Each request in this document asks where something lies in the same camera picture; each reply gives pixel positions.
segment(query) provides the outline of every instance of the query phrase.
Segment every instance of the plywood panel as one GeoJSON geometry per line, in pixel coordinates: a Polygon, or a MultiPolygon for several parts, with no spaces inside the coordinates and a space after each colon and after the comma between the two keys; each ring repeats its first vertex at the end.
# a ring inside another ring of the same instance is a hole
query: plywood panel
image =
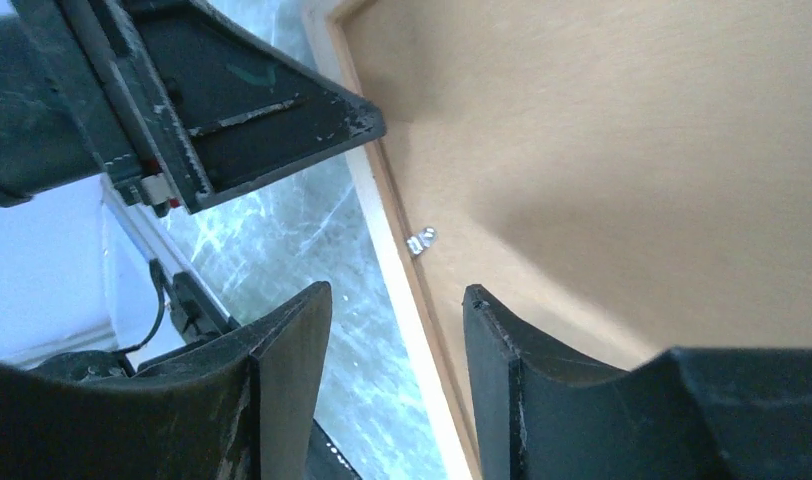
{"type": "Polygon", "coordinates": [[[812,346],[812,2],[377,0],[343,24],[462,401],[484,283],[589,355],[812,346]]]}

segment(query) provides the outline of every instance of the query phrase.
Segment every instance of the black plastic part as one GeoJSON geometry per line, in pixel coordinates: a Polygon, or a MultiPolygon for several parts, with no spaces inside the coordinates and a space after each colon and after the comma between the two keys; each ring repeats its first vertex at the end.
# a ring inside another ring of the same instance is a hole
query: black plastic part
{"type": "Polygon", "coordinates": [[[170,297],[171,321],[186,343],[217,338],[239,326],[234,318],[223,315],[188,272],[173,276],[170,297]]]}
{"type": "Polygon", "coordinates": [[[133,378],[0,364],[0,479],[302,478],[331,312],[316,283],[133,378]]]}
{"type": "Polygon", "coordinates": [[[147,360],[145,362],[141,362],[141,364],[138,365],[138,371],[141,372],[143,370],[146,370],[146,369],[152,367],[153,365],[158,365],[160,363],[164,363],[165,361],[170,360],[171,358],[175,358],[175,357],[178,357],[178,356],[180,356],[180,355],[182,355],[184,353],[190,352],[192,350],[196,350],[196,349],[202,347],[203,345],[211,342],[215,338],[208,338],[208,339],[204,338],[204,339],[200,339],[200,340],[197,340],[195,342],[192,342],[192,343],[187,343],[184,346],[177,348],[176,350],[171,350],[170,352],[159,355],[157,357],[153,357],[153,358],[151,358],[151,359],[149,359],[149,360],[147,360]]]}
{"type": "Polygon", "coordinates": [[[17,17],[0,17],[0,207],[100,172],[35,52],[17,17]]]}
{"type": "Polygon", "coordinates": [[[306,474],[303,480],[360,480],[350,462],[335,447],[332,439],[320,424],[312,424],[309,437],[309,455],[306,457],[306,474]]]}
{"type": "MultiPolygon", "coordinates": [[[[31,43],[26,55],[31,55],[44,70],[42,77],[22,80],[43,80],[50,85],[80,133],[78,142],[67,142],[69,148],[81,146],[93,159],[97,171],[108,174],[128,205],[143,202],[145,192],[140,184],[142,169],[138,156],[58,3],[12,0],[12,4],[31,43]]],[[[24,161],[34,163],[35,157],[45,154],[47,149],[58,148],[49,142],[40,147],[24,161]]]]}
{"type": "Polygon", "coordinates": [[[214,188],[190,211],[379,138],[380,111],[199,1],[131,0],[132,15],[214,188]]]}
{"type": "MultiPolygon", "coordinates": [[[[120,2],[61,1],[60,5],[145,172],[164,173],[170,195],[186,206],[210,197],[214,190],[188,133],[120,2]]],[[[161,202],[161,198],[152,200],[161,202]]]]}
{"type": "Polygon", "coordinates": [[[463,305],[486,480],[812,478],[812,350],[671,349],[625,373],[480,286],[463,305]]]}
{"type": "Polygon", "coordinates": [[[129,377],[132,364],[125,355],[89,350],[50,357],[32,371],[70,382],[88,382],[109,377],[129,377]]]}

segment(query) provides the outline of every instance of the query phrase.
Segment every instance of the white wall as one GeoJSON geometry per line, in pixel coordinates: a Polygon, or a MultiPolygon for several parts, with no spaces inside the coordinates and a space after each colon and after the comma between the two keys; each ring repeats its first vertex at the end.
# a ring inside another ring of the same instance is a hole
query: white wall
{"type": "Polygon", "coordinates": [[[0,358],[108,323],[99,177],[0,208],[0,358]]]}

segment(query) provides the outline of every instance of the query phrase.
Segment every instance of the light wood surface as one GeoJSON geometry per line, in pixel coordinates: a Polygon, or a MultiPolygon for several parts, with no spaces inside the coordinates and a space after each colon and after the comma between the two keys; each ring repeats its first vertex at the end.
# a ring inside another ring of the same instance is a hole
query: light wood surface
{"type": "Polygon", "coordinates": [[[341,26],[395,237],[439,232],[416,268],[469,419],[470,283],[624,368],[812,346],[812,2],[376,0],[341,26]]]}

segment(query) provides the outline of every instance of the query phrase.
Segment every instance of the small metal clip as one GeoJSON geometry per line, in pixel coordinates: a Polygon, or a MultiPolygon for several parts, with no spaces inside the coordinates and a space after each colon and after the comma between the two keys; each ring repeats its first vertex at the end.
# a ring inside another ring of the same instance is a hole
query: small metal clip
{"type": "Polygon", "coordinates": [[[406,239],[406,245],[409,246],[412,256],[417,257],[424,250],[430,248],[430,245],[435,243],[436,238],[438,238],[438,233],[436,233],[435,229],[427,227],[417,235],[412,235],[406,239]]]}
{"type": "Polygon", "coordinates": [[[141,179],[141,186],[150,197],[150,205],[159,205],[173,198],[173,190],[164,173],[157,173],[141,179]]]}

